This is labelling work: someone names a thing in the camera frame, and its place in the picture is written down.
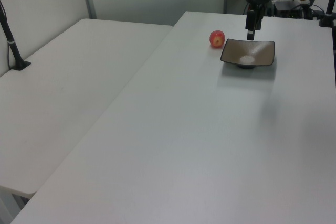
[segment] black cable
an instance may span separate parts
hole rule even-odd
[[[243,11],[243,15],[245,14],[245,11],[246,11],[246,8],[248,6],[249,3],[246,4],[245,8],[244,8],[244,11]]]
[[[293,7],[291,10],[294,10],[295,8],[298,8],[298,7],[300,7],[300,6],[304,6],[304,5],[306,5],[306,4],[299,4],[299,5],[295,6],[295,7]]]
[[[311,10],[317,15],[317,17],[316,17],[317,19],[321,18],[321,15],[318,12],[316,12],[314,9],[311,9]]]
[[[324,10],[323,10],[320,6],[318,6],[318,5],[312,5],[312,6],[316,6],[316,7],[319,8],[321,11],[323,11],[323,14],[325,14]]]
[[[6,19],[7,19],[6,10],[5,10],[5,8],[4,8],[4,6],[3,6],[3,4],[2,4],[2,2],[1,2],[1,0],[0,0],[0,7],[1,7],[2,11],[4,12],[4,14],[5,14],[5,17],[6,17]]]
[[[11,70],[11,65],[9,64],[9,43],[7,43],[7,64],[8,68]]]

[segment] white table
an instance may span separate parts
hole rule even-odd
[[[84,19],[0,78],[0,186],[31,197],[171,30]]]
[[[275,64],[243,70],[216,29],[245,16],[185,13],[13,224],[334,223],[331,30],[265,17]]]

